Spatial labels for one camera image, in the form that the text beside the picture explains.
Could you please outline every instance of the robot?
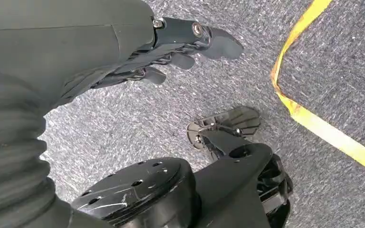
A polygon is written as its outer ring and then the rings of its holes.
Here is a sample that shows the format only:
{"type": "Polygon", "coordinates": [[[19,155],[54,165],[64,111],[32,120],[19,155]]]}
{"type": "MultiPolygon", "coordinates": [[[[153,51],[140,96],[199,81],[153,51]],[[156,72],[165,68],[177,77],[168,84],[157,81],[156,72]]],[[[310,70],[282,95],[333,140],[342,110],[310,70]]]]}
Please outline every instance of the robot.
{"type": "Polygon", "coordinates": [[[293,185],[271,149],[251,143],[257,112],[239,107],[192,122],[187,136],[214,161],[141,161],[72,205],[55,195],[44,115],[89,89],[160,84],[153,65],[189,69],[192,55],[235,59],[242,45],[196,21],[156,18],[140,0],[0,0],[0,228],[283,227],[293,185]]]}

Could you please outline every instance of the robotic finger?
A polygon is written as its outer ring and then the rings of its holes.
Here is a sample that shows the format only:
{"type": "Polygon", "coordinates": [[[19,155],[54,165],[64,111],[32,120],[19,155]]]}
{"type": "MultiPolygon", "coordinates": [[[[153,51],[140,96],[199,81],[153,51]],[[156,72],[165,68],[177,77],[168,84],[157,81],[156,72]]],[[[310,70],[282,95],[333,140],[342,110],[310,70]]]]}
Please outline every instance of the robotic finger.
{"type": "Polygon", "coordinates": [[[152,65],[175,65],[190,69],[197,53],[210,59],[239,58],[243,46],[232,35],[218,28],[203,26],[196,21],[173,18],[153,20],[155,41],[153,46],[135,50],[123,66],[108,74],[91,88],[116,85],[128,80],[142,80],[160,84],[165,74],[150,68],[152,65]]]}

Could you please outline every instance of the bolt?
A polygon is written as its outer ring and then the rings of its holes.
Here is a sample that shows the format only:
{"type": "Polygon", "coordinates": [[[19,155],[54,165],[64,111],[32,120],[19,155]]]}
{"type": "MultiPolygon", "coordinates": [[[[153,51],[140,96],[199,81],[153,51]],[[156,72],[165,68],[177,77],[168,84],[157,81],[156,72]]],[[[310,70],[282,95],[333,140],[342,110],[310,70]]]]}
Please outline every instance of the bolt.
{"type": "Polygon", "coordinates": [[[202,139],[201,139],[201,137],[200,137],[199,135],[197,135],[197,136],[195,137],[195,142],[197,142],[197,143],[202,143],[202,139]]]}
{"type": "Polygon", "coordinates": [[[192,31],[194,32],[194,35],[197,37],[202,37],[203,35],[202,25],[198,22],[194,22],[192,24],[192,31]]]}
{"type": "Polygon", "coordinates": [[[156,29],[160,29],[160,28],[163,28],[164,24],[161,20],[159,19],[154,19],[153,20],[153,27],[156,28],[156,29]]]}

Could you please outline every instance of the robotic hand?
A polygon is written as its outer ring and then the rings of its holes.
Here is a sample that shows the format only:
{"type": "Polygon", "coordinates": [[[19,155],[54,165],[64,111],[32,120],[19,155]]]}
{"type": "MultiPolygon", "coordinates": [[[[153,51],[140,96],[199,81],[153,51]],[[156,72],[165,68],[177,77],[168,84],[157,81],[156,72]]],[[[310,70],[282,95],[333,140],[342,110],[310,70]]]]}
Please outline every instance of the robotic hand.
{"type": "Polygon", "coordinates": [[[0,0],[0,228],[110,227],[56,197],[37,140],[50,110],[91,88],[163,82],[152,65],[241,52],[227,32],[156,19],[140,0],[0,0]]]}

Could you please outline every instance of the hole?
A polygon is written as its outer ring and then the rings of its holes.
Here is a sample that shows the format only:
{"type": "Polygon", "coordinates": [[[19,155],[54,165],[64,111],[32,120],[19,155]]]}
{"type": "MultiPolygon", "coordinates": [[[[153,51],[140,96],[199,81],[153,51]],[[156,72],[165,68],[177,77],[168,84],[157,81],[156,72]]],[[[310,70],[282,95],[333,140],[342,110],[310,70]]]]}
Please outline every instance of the hole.
{"type": "Polygon", "coordinates": [[[86,191],[86,192],[84,192],[81,196],[85,196],[85,195],[88,195],[88,194],[90,194],[92,191],[91,190],[89,190],[89,191],[86,191]]]}
{"type": "Polygon", "coordinates": [[[203,125],[205,125],[205,126],[212,125],[213,126],[213,125],[215,125],[215,122],[212,118],[208,118],[206,120],[203,120],[203,125]]]}
{"type": "Polygon", "coordinates": [[[138,185],[140,185],[142,183],[143,183],[143,180],[138,180],[138,181],[135,181],[134,183],[132,183],[131,186],[132,187],[136,187],[136,186],[138,186],[138,185]]]}
{"type": "Polygon", "coordinates": [[[156,166],[161,165],[161,164],[163,164],[163,162],[161,162],[161,161],[156,162],[155,164],[153,164],[153,167],[156,167],[156,166]]]}
{"type": "Polygon", "coordinates": [[[241,146],[235,150],[233,150],[232,152],[229,153],[229,156],[231,158],[243,158],[243,157],[247,157],[251,154],[251,151],[248,149],[247,145],[245,146],[241,146]]]}
{"type": "Polygon", "coordinates": [[[98,198],[94,198],[94,199],[92,199],[91,201],[89,201],[89,205],[92,205],[92,204],[94,204],[95,202],[97,202],[97,201],[99,201],[101,198],[100,197],[98,197],[98,198]]]}

